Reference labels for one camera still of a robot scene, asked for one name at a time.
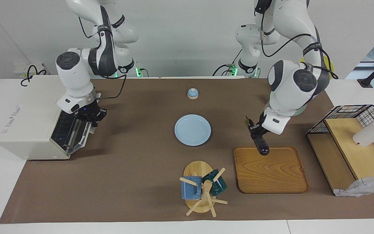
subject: blue mug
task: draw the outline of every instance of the blue mug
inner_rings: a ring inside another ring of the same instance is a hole
[[[181,198],[184,200],[197,200],[202,198],[202,177],[184,176],[184,178],[196,182],[197,186],[181,181]]]

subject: green led light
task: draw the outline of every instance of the green led light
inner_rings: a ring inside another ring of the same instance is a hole
[[[139,68],[135,68],[138,77],[142,76],[142,71]]]
[[[233,76],[236,76],[237,74],[238,74],[238,68],[237,68],[237,67],[234,67],[233,72],[232,72],[232,75],[233,75]]]
[[[257,68],[254,74],[254,77],[259,78],[260,75],[261,75],[261,68]]]

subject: wooden base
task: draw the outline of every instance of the wooden base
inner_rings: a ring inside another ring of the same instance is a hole
[[[355,179],[374,176],[374,144],[361,147],[353,141],[353,135],[362,130],[359,120],[327,119],[325,124]]]
[[[184,169],[183,176],[205,176],[208,173],[212,172],[212,167],[203,161],[194,161],[186,166]],[[194,204],[197,203],[198,200],[185,200],[187,206],[191,209]],[[210,210],[209,203],[205,200],[199,203],[199,205],[193,210],[197,213],[205,213]]]
[[[307,135],[332,190],[347,189],[356,181],[331,134]]]

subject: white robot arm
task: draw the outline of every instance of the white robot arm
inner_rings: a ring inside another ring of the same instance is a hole
[[[77,118],[97,126],[106,116],[106,110],[96,102],[90,75],[126,78],[136,62],[125,43],[135,42],[138,33],[126,22],[114,0],[66,0],[66,3],[76,15],[95,25],[99,46],[72,48],[58,56],[56,68],[67,92],[57,105],[69,114],[77,112]]]
[[[253,77],[261,56],[260,50],[256,48],[257,45],[261,45],[261,21],[262,14],[255,11],[255,23],[241,25],[236,30],[236,40],[241,44],[242,51],[240,52],[238,59],[235,61],[235,67],[238,69],[237,75],[243,75],[245,77]],[[264,45],[273,45],[278,42],[280,36],[279,33],[273,27],[273,7],[269,8],[264,15]]]
[[[248,125],[262,155],[269,153],[262,136],[267,132],[280,135],[290,118],[304,111],[307,103],[328,86],[329,73],[337,77],[326,67],[324,54],[328,55],[322,49],[318,31],[308,16],[308,4],[309,0],[255,0],[255,13],[261,16],[257,18],[261,19],[260,38],[264,55],[264,27],[268,25],[270,29],[273,25],[272,30],[301,47],[305,59],[305,62],[280,60],[268,73],[272,90],[269,102],[259,122],[254,124],[249,120]],[[267,12],[273,12],[271,18],[267,17]]]

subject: light blue plate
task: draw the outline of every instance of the light blue plate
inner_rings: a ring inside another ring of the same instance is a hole
[[[175,136],[181,143],[188,146],[204,144],[212,133],[209,122],[196,114],[181,117],[174,127]]]

